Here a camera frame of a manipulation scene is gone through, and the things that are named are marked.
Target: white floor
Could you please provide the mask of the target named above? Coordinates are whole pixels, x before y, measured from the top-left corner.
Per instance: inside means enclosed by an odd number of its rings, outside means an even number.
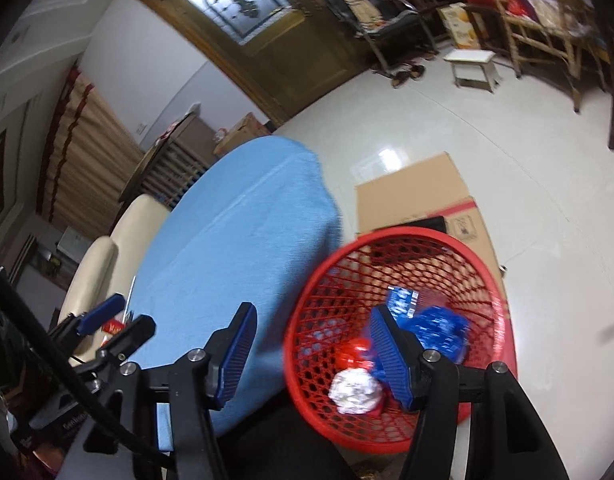
[[[570,478],[591,480],[614,457],[610,98],[587,92],[577,115],[564,92],[498,70],[503,81],[495,94],[456,88],[441,58],[427,63],[423,80],[398,90],[364,73],[279,134],[321,158],[345,240],[356,232],[354,186],[386,172],[379,152],[390,148],[405,162],[450,153],[508,268],[520,383]],[[467,440],[465,425],[455,480],[464,476]]]

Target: metal bolt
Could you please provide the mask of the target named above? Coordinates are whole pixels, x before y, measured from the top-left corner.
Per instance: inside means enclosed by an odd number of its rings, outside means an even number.
[[[509,370],[508,366],[503,361],[494,361],[492,363],[492,368],[499,374],[504,374]]]
[[[440,359],[440,352],[438,350],[425,350],[423,352],[423,359],[428,363],[435,363]]]
[[[200,361],[205,357],[205,351],[202,348],[194,348],[187,352],[187,359],[191,362],[195,363],[196,361]]]
[[[122,375],[131,375],[136,371],[138,365],[136,363],[128,362],[120,367],[120,373]]]

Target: red plastic basket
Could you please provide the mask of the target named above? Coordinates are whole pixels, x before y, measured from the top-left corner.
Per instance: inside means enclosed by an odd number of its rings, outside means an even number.
[[[289,393],[301,415],[331,441],[366,453],[407,451],[418,418],[392,403],[378,416],[342,415],[327,396],[339,371],[337,347],[359,336],[371,308],[385,303],[389,285],[437,290],[447,297],[447,306],[470,320],[465,365],[484,368],[503,359],[516,369],[500,292],[471,249],[449,235],[415,227],[361,236],[312,274],[292,315],[284,350]],[[460,405],[459,421],[469,409],[469,404]]]

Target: basket rim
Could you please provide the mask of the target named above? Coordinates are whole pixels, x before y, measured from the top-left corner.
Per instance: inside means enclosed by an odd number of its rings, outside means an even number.
[[[460,254],[479,273],[485,288],[487,288],[490,294],[492,309],[494,310],[495,314],[492,361],[501,359],[502,355],[504,354],[505,338],[508,335],[506,333],[505,324],[505,301],[502,299],[502,295],[497,283],[494,280],[494,277],[492,276],[492,273],[478,254],[472,251],[460,240],[453,238],[448,234],[424,227],[388,227],[361,235],[356,240],[353,240],[352,242],[333,252],[314,270],[314,272],[312,272],[311,276],[305,283],[305,286],[303,286],[298,300],[296,301],[294,310],[289,320],[289,325],[285,330],[285,338],[283,341],[283,370],[285,373],[285,381],[287,382],[287,389],[289,390],[290,397],[292,397],[293,404],[296,406],[296,409],[298,409],[298,412],[302,415],[302,417],[309,423],[309,425],[311,425],[311,427],[318,431],[322,436],[326,437],[335,444],[365,453],[383,454],[406,452],[411,444],[411,439],[399,440],[397,442],[363,442],[356,440],[355,438],[348,437],[340,431],[333,430],[328,424],[316,416],[315,413],[308,407],[307,402],[303,398],[300,386],[298,384],[298,377],[293,371],[293,334],[295,333],[296,326],[299,321],[299,310],[297,309],[297,306],[305,302],[306,298],[311,293],[311,290],[322,279],[327,270],[329,270],[334,264],[339,262],[348,254],[359,250],[371,242],[394,236],[417,236],[440,242],[451,248],[454,252]]]

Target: small stool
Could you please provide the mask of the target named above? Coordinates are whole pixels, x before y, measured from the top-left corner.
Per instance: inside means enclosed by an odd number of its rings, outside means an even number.
[[[455,48],[452,52],[447,54],[443,59],[449,61],[452,64],[453,82],[460,88],[461,80],[466,78],[459,78],[456,75],[456,65],[474,67],[479,65],[482,70],[482,74],[485,76],[485,82],[490,90],[494,93],[494,87],[500,84],[500,75],[494,65],[495,52],[490,50],[470,50],[466,48]],[[468,80],[478,81],[478,79],[469,78]]]

